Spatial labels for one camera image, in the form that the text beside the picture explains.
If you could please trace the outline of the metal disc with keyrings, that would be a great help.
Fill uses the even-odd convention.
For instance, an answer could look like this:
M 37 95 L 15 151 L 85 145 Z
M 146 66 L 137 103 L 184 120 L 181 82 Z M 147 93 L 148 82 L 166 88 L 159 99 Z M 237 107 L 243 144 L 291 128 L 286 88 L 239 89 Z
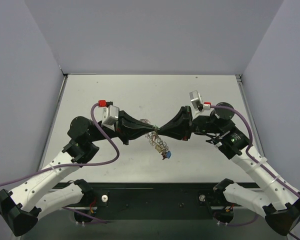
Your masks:
M 159 154 L 166 154 L 169 151 L 167 143 L 161 139 L 156 131 L 148 132 L 144 136 Z

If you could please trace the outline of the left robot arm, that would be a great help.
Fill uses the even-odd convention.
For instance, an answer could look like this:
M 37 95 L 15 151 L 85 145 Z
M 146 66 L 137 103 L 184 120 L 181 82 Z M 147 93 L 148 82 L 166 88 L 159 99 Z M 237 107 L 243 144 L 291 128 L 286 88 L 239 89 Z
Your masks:
M 155 127 L 137 120 L 124 111 L 105 116 L 101 122 L 95 117 L 78 116 L 70 124 L 69 143 L 40 171 L 23 177 L 23 184 L 0 190 L 0 215 L 12 233 L 22 236 L 29 232 L 46 215 L 79 203 L 90 205 L 98 200 L 97 193 L 83 179 L 51 192 L 68 175 L 82 167 L 91 167 L 92 158 L 99 151 L 96 141 L 119 138 L 125 145 L 151 131 Z

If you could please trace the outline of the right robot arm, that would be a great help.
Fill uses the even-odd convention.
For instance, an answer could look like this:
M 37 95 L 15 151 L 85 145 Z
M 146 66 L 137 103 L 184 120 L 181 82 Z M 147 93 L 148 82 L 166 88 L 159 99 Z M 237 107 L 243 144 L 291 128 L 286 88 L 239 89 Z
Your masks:
M 209 102 L 194 104 L 197 113 L 210 110 L 210 115 L 192 116 L 183 107 L 164 126 L 159 135 L 187 141 L 191 134 L 208 137 L 225 157 L 240 167 L 260 187 L 261 192 L 249 190 L 225 178 L 214 186 L 215 197 L 225 203 L 245 207 L 263 217 L 281 236 L 287 236 L 300 222 L 300 191 L 286 182 L 261 156 L 253 144 L 251 127 L 243 115 L 230 104 Z

